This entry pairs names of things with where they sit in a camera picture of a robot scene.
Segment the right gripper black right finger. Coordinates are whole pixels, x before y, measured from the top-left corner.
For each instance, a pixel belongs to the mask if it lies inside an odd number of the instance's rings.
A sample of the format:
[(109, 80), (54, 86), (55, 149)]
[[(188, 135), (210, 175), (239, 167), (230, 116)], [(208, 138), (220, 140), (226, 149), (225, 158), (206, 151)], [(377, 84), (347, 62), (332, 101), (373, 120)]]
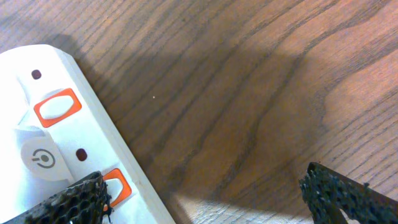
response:
[(308, 165), (299, 180), (303, 201), (314, 223), (397, 224), (397, 201), (317, 162)]

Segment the orange white socket switch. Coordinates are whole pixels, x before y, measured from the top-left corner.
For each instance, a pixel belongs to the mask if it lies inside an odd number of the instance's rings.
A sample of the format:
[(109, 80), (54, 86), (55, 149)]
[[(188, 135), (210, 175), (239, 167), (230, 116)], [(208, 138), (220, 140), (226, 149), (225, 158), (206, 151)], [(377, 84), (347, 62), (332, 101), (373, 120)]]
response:
[(117, 206), (131, 196), (132, 188), (120, 169), (113, 169), (111, 172), (108, 172), (103, 179), (107, 185), (108, 195), (111, 196), (111, 207)]

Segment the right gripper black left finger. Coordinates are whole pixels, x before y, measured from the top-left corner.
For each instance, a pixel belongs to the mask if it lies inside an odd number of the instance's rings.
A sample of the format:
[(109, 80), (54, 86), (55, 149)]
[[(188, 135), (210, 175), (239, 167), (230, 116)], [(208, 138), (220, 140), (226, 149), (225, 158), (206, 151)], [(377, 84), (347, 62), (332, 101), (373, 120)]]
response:
[(111, 218), (111, 196), (99, 171), (80, 179), (6, 224), (102, 224)]

